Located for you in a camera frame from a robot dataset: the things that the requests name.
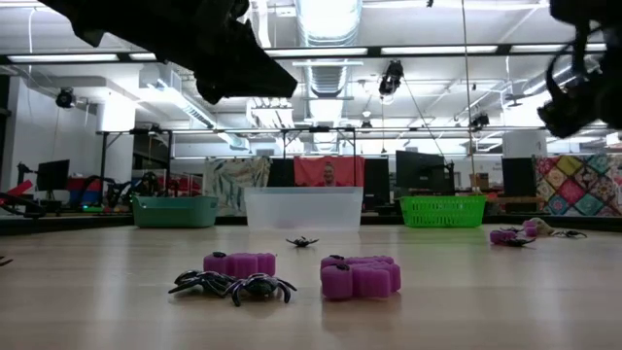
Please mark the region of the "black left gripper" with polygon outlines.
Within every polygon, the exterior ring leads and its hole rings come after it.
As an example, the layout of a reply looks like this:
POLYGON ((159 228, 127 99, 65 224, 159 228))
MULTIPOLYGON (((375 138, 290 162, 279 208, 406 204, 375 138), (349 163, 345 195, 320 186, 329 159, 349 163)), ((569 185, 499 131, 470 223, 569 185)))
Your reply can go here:
POLYGON ((297 80, 238 18, 248 0, 39 0, 97 48, 112 34, 163 59, 197 57, 196 88, 211 104, 230 97, 291 97, 297 80))

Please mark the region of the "colourful patchwork quilt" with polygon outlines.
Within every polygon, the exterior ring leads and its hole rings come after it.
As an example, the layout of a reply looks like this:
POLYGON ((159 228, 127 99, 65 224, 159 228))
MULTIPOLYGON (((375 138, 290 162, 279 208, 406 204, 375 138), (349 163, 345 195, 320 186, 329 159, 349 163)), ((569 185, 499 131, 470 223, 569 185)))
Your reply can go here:
POLYGON ((536 157, 536 195, 552 216, 622 217, 622 157, 536 157))

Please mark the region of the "black upright panel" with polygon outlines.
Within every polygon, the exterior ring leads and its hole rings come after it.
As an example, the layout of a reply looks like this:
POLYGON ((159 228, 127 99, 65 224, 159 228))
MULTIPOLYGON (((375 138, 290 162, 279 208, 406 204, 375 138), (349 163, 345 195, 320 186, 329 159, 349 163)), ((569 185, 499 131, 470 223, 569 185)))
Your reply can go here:
POLYGON ((363 204, 366 210, 390 201, 389 160, 367 158, 364 163, 363 204))
POLYGON ((294 187, 294 160, 292 158, 273 158, 269 169, 267 186, 269 188, 294 187))
POLYGON ((536 174, 531 157, 501 160, 503 191, 509 196, 535 196, 536 174))

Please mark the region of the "leaf print cloth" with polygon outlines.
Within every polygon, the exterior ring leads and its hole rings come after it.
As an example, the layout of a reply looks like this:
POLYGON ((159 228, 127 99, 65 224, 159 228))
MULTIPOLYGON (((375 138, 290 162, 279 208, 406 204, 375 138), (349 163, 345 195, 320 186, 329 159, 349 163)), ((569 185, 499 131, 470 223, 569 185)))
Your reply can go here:
POLYGON ((264 188, 270 174, 269 157, 208 158, 203 171, 203 194, 218 199, 219 217, 244 217, 246 188, 264 188))

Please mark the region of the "orange cloth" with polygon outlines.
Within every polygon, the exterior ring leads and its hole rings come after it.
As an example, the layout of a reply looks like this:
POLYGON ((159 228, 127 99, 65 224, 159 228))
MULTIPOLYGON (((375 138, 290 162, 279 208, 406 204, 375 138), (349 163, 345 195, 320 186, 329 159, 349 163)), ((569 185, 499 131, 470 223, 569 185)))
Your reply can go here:
POLYGON ((336 180, 342 187, 363 187, 363 157, 295 157, 294 183, 300 187, 316 187, 322 181, 326 162, 334 166, 336 180))

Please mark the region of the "person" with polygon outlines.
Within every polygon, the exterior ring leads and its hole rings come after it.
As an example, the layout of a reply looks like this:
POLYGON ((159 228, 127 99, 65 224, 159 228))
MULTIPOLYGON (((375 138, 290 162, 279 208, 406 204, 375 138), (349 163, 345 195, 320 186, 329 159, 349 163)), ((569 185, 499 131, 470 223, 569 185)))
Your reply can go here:
POLYGON ((342 187, 343 184, 336 180, 335 168, 330 162, 326 162, 323 171, 322 181, 316 187, 342 187))

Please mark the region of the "cream plastic skull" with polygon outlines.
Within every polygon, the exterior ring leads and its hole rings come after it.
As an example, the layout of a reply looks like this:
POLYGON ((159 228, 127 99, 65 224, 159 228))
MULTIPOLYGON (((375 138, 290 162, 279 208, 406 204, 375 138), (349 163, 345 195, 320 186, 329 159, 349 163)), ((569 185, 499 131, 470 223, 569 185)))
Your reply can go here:
POLYGON ((546 235, 551 235, 551 233, 553 233, 555 231, 555 229, 553 227, 551 227, 550 225, 548 225, 545 221, 543 221, 541 218, 532 218, 530 219, 534 222, 537 223, 537 232, 538 232, 538 236, 546 236, 546 235))

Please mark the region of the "clear plastic bin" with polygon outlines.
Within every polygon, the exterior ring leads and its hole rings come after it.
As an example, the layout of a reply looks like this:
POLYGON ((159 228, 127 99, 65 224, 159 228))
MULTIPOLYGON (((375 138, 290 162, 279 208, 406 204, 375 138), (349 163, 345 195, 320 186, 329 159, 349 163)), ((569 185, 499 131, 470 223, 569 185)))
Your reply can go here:
POLYGON ((244 190, 250 228, 358 230, 361 187, 281 187, 244 190))

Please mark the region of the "teal plastic bin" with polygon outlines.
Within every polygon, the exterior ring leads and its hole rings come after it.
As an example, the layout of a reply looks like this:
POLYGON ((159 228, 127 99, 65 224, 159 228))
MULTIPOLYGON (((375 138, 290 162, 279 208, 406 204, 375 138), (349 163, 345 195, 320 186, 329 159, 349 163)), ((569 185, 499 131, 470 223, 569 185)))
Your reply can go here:
POLYGON ((213 196, 132 198, 134 224, 139 228, 208 228, 218 216, 213 196))

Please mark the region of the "black metal stand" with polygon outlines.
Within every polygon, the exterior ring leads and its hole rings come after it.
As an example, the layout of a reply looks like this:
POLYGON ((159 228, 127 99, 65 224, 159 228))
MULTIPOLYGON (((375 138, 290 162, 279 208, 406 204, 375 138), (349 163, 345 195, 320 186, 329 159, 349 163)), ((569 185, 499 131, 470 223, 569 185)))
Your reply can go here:
POLYGON ((162 165, 163 180, 160 189, 167 192, 171 180, 171 160, 174 156, 175 137, 171 129, 153 124, 148 128, 129 130, 101 130, 102 138, 99 176, 113 180, 130 180, 135 155, 162 165))

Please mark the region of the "red box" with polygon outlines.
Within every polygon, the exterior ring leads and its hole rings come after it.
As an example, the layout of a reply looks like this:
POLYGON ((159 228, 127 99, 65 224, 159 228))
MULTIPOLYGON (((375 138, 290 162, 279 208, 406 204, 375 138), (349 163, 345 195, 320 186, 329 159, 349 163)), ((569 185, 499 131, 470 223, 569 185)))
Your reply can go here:
POLYGON ((86 178, 69 178, 67 182, 67 191, 81 191, 86 190, 90 192, 96 192, 101 189, 101 180, 97 176, 91 176, 86 178))

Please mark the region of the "black monitor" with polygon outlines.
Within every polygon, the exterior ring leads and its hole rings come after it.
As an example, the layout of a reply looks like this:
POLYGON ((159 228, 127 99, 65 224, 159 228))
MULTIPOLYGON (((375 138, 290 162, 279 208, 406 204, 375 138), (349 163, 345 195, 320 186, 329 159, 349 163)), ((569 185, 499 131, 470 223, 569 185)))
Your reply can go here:
POLYGON ((396 187, 400 197, 454 195, 454 163, 445 157, 396 151, 396 187))
POLYGON ((63 191, 67 187, 70 160, 43 162, 38 165, 36 187, 40 192, 63 191))

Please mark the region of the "green plastic basket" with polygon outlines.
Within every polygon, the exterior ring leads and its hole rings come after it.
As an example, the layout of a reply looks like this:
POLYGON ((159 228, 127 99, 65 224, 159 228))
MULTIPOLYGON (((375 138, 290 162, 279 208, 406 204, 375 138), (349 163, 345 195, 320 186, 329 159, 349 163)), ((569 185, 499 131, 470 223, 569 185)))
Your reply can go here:
POLYGON ((403 196, 399 199, 409 228, 476 228, 482 224, 487 197, 403 196))

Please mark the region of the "white ceiling duct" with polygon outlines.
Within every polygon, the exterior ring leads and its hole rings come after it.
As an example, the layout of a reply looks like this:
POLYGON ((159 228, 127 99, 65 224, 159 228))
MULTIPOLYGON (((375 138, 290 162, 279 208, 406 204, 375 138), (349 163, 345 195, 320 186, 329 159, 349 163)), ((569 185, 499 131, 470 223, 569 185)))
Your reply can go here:
POLYGON ((182 77, 171 65, 146 64, 139 72, 141 98, 148 103, 163 104, 163 114, 168 117, 184 115, 188 119, 188 129, 210 130, 225 141, 231 150, 250 149, 247 139, 222 132, 225 127, 219 126, 215 117, 196 100, 187 97, 183 86, 182 77))

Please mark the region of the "silver ventilation duct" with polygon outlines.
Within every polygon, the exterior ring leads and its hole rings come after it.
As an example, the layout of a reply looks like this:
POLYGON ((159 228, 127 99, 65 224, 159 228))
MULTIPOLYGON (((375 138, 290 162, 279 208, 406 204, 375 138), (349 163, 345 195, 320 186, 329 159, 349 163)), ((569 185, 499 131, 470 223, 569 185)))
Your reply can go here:
MULTIPOLYGON (((299 42, 304 48, 354 47, 363 0, 294 0, 299 42)), ((316 126, 336 127, 344 109, 350 73, 335 59, 305 69, 307 116, 316 126)))

